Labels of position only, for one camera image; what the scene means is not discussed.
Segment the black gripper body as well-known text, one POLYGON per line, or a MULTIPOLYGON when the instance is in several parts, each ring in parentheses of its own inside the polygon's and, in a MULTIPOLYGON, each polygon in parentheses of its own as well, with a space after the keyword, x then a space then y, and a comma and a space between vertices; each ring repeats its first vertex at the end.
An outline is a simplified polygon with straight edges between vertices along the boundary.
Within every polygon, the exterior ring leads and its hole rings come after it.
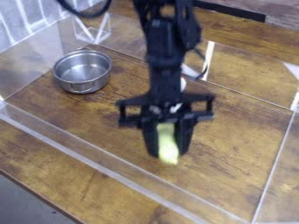
POLYGON ((119 125, 143 127, 147 123, 196 123, 213 117, 213 94, 181 91, 181 61, 147 59, 149 89, 132 98, 119 100, 119 125))

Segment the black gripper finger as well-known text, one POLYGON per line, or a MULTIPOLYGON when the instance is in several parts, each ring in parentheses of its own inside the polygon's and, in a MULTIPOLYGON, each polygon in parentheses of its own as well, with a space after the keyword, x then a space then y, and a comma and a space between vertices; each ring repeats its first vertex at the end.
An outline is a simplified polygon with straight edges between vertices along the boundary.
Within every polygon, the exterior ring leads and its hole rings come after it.
POLYGON ((151 116, 141 118, 141 131, 144 136, 144 144, 147 152, 152 157, 157 156, 159 143, 157 143, 157 121, 151 116))
POLYGON ((193 127, 196 125, 193 113, 187 113, 175 125, 175 140, 179 146, 179 154, 184 155, 189 149, 193 127))

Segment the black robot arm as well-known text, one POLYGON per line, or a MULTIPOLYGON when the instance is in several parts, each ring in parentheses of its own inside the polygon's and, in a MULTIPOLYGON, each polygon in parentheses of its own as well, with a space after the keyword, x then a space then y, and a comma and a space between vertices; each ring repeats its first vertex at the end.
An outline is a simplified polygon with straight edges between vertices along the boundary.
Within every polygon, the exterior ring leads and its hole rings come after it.
POLYGON ((181 64, 185 53, 201 41, 201 27, 192 11, 192 0, 133 0, 145 39, 149 89, 145 94, 116 102, 119 124, 143 130, 151 156, 159 156, 157 125, 173 126, 173 143, 187 153, 193 127, 213 117, 215 95, 181 91, 181 64))

